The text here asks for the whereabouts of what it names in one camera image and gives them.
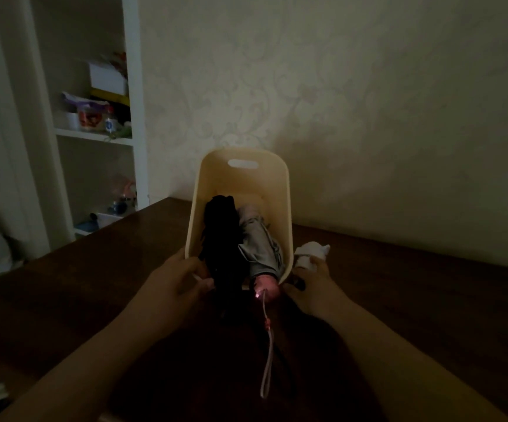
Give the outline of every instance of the person's left hand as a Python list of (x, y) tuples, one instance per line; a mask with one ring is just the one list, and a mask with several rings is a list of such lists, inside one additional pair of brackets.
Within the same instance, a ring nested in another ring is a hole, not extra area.
[(152, 340), (165, 338), (176, 330), (199, 297), (213, 288), (213, 279), (198, 281), (191, 290), (179, 294), (186, 275), (208, 276), (207, 267), (198, 258), (184, 259), (184, 249), (166, 259), (152, 271), (121, 313), (136, 328), (151, 335)]

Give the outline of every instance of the forearm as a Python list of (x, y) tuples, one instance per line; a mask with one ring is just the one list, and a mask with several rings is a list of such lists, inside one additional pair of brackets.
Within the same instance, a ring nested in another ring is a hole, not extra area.
[(0, 422), (95, 422), (118, 378), (153, 341), (122, 313), (4, 411)]
[(508, 418), (439, 363), (343, 295), (322, 311), (391, 421)]

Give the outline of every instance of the basket handle hole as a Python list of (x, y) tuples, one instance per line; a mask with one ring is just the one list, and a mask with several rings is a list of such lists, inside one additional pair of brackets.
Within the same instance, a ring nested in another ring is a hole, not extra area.
[(229, 160), (229, 166), (237, 169), (257, 169), (259, 164), (257, 161), (232, 159)]

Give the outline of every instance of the hand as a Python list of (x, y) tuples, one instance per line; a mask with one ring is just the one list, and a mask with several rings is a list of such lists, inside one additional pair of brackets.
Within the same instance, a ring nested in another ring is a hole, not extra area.
[(179, 294), (179, 286), (188, 274), (208, 276), (207, 267), (198, 258), (184, 259), (184, 249), (166, 259), (152, 271), (120, 317), (131, 320), (153, 340), (165, 338), (184, 321), (191, 307), (213, 288), (213, 279), (198, 281), (191, 290)]
[(284, 284), (283, 289), (305, 314), (326, 320), (331, 311), (334, 311), (338, 305), (342, 305), (342, 298), (345, 298), (345, 295), (330, 278), (330, 271), (325, 261), (311, 256), (311, 262), (316, 265), (316, 272), (304, 268), (292, 270), (294, 275), (305, 281), (304, 291), (300, 291), (291, 284)]

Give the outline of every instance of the white shelving unit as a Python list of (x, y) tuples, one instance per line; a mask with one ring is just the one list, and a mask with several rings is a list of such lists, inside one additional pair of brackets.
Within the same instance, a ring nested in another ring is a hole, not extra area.
[[(146, 177), (143, 84), (138, 0), (23, 0), (30, 44), (53, 163), (62, 179), (63, 213), (72, 237), (87, 235), (74, 225), (91, 212), (105, 212), (127, 181), (136, 183), (138, 207), (149, 204)], [(88, 61), (113, 52), (127, 53), (132, 138), (65, 127), (61, 93), (87, 97)]]

